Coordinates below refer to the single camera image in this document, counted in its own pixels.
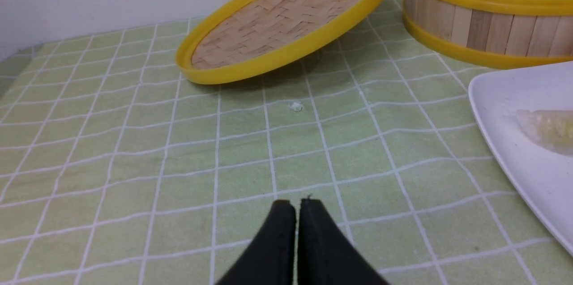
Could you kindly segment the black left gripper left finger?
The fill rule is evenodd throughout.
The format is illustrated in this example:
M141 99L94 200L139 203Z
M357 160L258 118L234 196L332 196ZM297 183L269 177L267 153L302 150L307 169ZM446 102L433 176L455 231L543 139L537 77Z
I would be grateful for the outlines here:
M291 285L296 214L288 200L276 200L249 246L218 285Z

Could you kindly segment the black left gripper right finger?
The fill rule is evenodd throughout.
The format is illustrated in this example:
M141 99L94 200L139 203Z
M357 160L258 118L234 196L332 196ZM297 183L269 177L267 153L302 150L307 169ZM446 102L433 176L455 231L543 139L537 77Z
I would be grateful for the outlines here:
M321 200L301 199L299 285L387 285L342 234Z

